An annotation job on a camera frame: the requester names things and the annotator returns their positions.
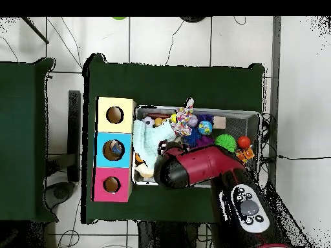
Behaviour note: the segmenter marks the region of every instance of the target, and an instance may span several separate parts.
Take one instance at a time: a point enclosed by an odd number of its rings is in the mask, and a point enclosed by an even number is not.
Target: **green cloth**
[[[181,107],[188,97],[194,107],[206,109],[252,110],[261,112],[264,68],[157,67],[104,63],[93,54],[84,64],[83,128],[88,126],[87,220],[159,220],[213,222],[209,189],[165,189],[134,185],[127,203],[91,201],[94,113],[96,96],[132,98],[137,105]]]
[[[45,76],[53,63],[0,63],[0,220],[55,220],[43,203]]]

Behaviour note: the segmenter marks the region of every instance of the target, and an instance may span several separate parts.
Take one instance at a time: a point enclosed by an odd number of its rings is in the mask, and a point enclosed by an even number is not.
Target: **pink box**
[[[116,192],[105,190],[104,181],[109,177],[115,177],[120,182]],[[96,167],[94,181],[94,202],[122,202],[129,200],[132,191],[131,169],[121,167]]]

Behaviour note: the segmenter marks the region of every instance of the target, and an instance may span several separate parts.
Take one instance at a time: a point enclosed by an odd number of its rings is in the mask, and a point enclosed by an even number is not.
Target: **yellow box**
[[[132,99],[99,97],[98,131],[132,133],[135,107],[136,103]]]

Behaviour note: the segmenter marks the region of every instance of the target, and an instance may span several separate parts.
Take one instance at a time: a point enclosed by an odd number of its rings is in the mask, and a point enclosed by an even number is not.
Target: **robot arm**
[[[188,151],[177,143],[159,150],[155,181],[174,189],[211,180],[215,248],[290,248],[258,183],[237,157],[216,145]]]

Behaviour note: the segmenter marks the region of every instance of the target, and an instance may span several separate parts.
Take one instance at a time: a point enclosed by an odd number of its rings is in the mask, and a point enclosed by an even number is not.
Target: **metal tray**
[[[172,114],[178,107],[145,107],[137,106],[134,116],[138,120],[144,119],[148,113],[165,113]],[[222,116],[226,118],[225,129],[213,129],[211,133],[212,138],[216,138],[221,134],[230,134],[236,140],[245,135],[251,139],[253,143],[253,151],[255,157],[248,160],[246,166],[249,169],[257,171],[259,166],[259,159],[261,156],[261,132],[262,132],[262,117],[258,112],[255,111],[240,111],[240,110],[219,110],[219,109],[208,109],[208,108],[193,108],[193,114],[209,114],[213,116]],[[133,164],[132,164],[132,180],[137,185],[158,185],[154,178],[143,178],[135,171],[135,156],[133,151]],[[210,187],[210,180],[197,183],[194,187]]]

